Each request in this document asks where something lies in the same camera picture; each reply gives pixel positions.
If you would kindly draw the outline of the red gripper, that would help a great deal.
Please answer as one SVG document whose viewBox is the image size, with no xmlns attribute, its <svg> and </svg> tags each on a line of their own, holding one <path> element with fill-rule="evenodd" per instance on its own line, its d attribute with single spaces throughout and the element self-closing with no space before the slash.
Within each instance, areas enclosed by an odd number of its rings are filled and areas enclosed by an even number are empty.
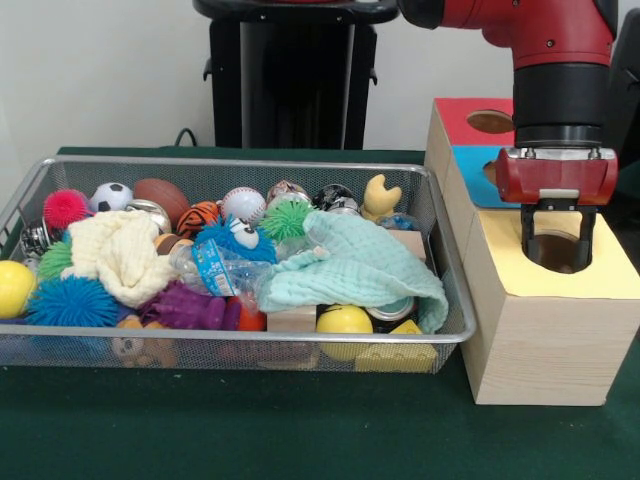
<svg viewBox="0 0 640 480">
<path fill-rule="evenodd" d="M 534 263 L 540 259 L 535 214 L 541 200 L 572 200 L 581 214 L 574 270 L 592 261 L 597 207 L 609 202 L 618 179 L 618 158 L 608 148 L 504 148 L 495 161 L 502 201 L 519 203 L 521 245 Z"/>
</svg>

